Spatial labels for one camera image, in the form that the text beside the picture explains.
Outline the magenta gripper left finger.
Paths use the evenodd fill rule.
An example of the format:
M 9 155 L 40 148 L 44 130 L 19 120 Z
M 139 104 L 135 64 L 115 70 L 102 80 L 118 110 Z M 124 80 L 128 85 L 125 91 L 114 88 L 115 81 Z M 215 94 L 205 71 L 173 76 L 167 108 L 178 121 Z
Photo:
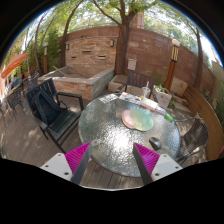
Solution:
M 65 158 L 72 171 L 71 181 L 80 184 L 92 153 L 91 143 L 88 142 L 65 154 Z

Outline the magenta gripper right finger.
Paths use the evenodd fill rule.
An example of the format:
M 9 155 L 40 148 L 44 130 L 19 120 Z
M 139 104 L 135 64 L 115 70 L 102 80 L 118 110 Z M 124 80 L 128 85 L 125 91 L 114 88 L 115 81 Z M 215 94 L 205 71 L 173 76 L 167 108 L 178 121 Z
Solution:
M 138 143 L 133 144 L 133 154 L 137 162 L 143 184 L 147 185 L 152 183 L 152 171 L 155 168 L 160 155 Z

